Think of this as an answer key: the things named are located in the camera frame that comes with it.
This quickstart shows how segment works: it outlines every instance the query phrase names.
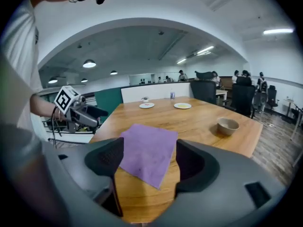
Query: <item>purple cloth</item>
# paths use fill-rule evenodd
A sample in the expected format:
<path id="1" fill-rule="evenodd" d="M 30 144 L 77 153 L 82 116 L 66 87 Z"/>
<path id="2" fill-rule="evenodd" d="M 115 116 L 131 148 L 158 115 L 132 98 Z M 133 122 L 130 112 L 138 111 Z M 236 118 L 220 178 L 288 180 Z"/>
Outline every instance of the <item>purple cloth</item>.
<path id="1" fill-rule="evenodd" d="M 120 137 L 124 138 L 124 157 L 120 166 L 159 189 L 169 167 L 178 132 L 133 124 Z"/>

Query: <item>ceiling pipe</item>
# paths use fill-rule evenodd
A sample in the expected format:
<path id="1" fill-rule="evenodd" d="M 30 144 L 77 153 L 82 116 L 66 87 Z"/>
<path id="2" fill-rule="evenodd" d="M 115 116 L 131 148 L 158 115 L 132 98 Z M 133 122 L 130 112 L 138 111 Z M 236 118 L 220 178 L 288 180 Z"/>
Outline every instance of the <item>ceiling pipe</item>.
<path id="1" fill-rule="evenodd" d="M 173 40 L 173 42 L 166 48 L 166 50 L 161 54 L 159 57 L 159 60 L 161 61 L 163 57 L 185 36 L 187 35 L 188 32 L 186 31 L 181 31 L 177 37 Z"/>

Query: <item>ceiling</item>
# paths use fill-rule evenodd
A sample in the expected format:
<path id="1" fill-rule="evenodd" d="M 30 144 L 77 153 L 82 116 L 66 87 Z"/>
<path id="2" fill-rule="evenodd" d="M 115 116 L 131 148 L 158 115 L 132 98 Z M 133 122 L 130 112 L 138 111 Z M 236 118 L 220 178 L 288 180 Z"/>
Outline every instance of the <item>ceiling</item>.
<path id="1" fill-rule="evenodd" d="M 249 41 L 270 41 L 288 39 L 288 35 L 263 36 L 266 29 L 293 27 L 283 11 L 273 0 L 201 0 L 214 13 L 228 21 L 235 31 Z M 212 42 L 194 34 L 171 28 L 154 26 L 132 26 L 107 30 L 68 46 L 55 55 L 40 70 L 42 83 L 51 76 L 62 76 L 65 72 L 87 76 L 83 68 L 86 59 L 93 59 L 97 65 L 109 65 L 116 61 L 151 60 L 164 61 L 175 65 L 200 49 L 212 45 Z M 207 58 L 216 58 L 226 49 L 216 45 Z M 98 74 L 90 71 L 94 79 Z"/>
<path id="2" fill-rule="evenodd" d="M 204 56 L 207 59 L 215 59 L 228 53 L 225 48 L 206 38 L 173 28 L 116 28 L 91 35 L 68 46 L 49 60 L 39 73 L 43 85 L 47 84 L 50 77 L 64 76 L 67 72 L 97 79 L 96 70 L 83 67 L 85 60 L 94 60 L 99 69 L 117 61 L 160 61 L 167 65 L 176 65 L 181 59 L 210 45 L 215 48 L 211 50 L 211 54 Z"/>

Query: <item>wooden floor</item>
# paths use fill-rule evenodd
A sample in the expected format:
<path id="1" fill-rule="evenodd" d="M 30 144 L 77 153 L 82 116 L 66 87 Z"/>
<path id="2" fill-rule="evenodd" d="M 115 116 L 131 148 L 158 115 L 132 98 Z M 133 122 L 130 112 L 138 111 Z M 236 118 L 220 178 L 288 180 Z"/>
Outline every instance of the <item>wooden floor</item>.
<path id="1" fill-rule="evenodd" d="M 281 116 L 262 112 L 256 113 L 254 120 L 263 124 L 263 130 L 251 158 L 288 186 L 299 166 L 293 168 L 292 164 L 303 148 L 302 128 L 291 141 L 294 124 L 283 121 Z"/>

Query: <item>black and white marker cube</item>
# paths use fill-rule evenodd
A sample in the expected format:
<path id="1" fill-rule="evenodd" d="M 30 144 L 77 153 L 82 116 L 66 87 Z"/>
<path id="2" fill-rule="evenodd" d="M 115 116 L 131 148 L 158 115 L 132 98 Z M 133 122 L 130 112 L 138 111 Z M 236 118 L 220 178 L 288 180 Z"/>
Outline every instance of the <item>black and white marker cube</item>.
<path id="1" fill-rule="evenodd" d="M 78 100 L 80 94 L 73 89 L 71 86 L 63 86 L 57 97 L 55 98 L 54 103 L 60 109 L 61 112 L 66 114 L 71 104 Z"/>

